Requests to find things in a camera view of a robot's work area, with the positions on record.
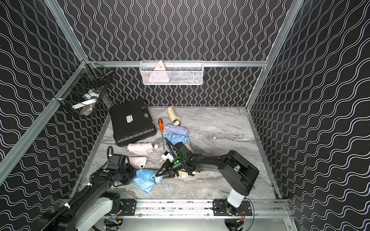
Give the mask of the pink umbrella sleeve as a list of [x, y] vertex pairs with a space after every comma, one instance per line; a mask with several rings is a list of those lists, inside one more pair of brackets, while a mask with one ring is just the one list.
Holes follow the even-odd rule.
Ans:
[[146, 157], [129, 157], [130, 165], [136, 169], [145, 168], [147, 158]]

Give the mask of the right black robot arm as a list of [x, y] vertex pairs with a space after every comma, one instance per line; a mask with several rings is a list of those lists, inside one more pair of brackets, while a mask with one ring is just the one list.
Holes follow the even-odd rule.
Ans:
[[231, 186], [226, 200], [226, 205], [230, 208], [240, 207], [259, 176], [257, 167], [234, 150], [221, 156], [206, 156], [192, 153], [182, 142], [172, 144], [166, 139], [166, 146], [174, 160], [166, 160], [157, 171], [156, 177], [174, 178], [179, 176], [180, 171], [191, 176], [195, 172], [219, 172]]

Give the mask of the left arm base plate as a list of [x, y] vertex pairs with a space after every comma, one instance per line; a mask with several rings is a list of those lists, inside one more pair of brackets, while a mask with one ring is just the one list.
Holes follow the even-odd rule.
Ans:
[[137, 201], [134, 199], [118, 199], [113, 201], [113, 206], [109, 214], [111, 216], [134, 216]]

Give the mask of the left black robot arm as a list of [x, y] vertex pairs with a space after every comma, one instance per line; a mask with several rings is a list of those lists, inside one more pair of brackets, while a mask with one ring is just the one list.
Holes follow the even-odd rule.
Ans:
[[87, 218], [100, 219], [122, 212], [118, 193], [109, 193], [115, 182], [129, 184], [135, 168], [128, 156], [112, 154], [108, 161], [90, 175], [90, 182], [56, 212], [46, 212], [37, 220], [37, 231], [87, 231], [94, 226]]

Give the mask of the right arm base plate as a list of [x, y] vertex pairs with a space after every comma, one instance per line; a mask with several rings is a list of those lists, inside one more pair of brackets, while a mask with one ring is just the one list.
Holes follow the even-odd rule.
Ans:
[[211, 209], [215, 216], [251, 217], [253, 215], [249, 201], [242, 201], [239, 207], [234, 207], [226, 199], [215, 199]]

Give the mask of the pink sleeved umbrella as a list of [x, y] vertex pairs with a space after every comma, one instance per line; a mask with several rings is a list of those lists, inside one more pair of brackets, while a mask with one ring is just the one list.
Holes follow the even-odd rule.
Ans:
[[158, 149], [159, 144], [155, 143], [130, 143], [127, 146], [127, 150], [139, 156], [146, 156], [152, 152], [154, 149]]

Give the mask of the light blue umbrella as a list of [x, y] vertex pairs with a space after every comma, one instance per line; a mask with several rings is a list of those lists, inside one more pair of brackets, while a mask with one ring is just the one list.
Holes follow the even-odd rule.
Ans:
[[147, 194], [149, 194], [152, 188], [157, 184], [161, 184], [163, 187], [169, 188], [169, 184], [163, 182], [163, 176], [156, 176], [156, 174], [157, 171], [154, 170], [139, 169], [135, 174], [133, 182]]

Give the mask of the beige umbrella with wooden handle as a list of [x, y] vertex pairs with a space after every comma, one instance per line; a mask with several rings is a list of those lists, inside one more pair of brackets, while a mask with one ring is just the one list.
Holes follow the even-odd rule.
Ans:
[[178, 171], [178, 174], [179, 174], [179, 177], [186, 178], [188, 176], [195, 176], [196, 174], [198, 174], [198, 172], [193, 171], [192, 173], [188, 173], [185, 171]]

